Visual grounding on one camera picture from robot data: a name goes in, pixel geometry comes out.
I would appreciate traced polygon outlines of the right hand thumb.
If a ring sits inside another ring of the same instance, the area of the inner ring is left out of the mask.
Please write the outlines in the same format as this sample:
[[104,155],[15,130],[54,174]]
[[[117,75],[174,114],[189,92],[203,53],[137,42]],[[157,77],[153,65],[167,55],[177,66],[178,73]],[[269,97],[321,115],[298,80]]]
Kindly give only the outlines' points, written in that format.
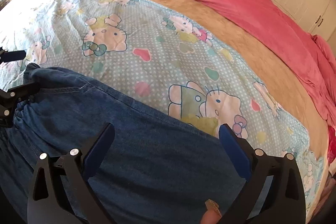
[[218,204],[215,201],[208,199],[205,202],[205,205],[207,210],[203,214],[200,224],[217,224],[222,217]]

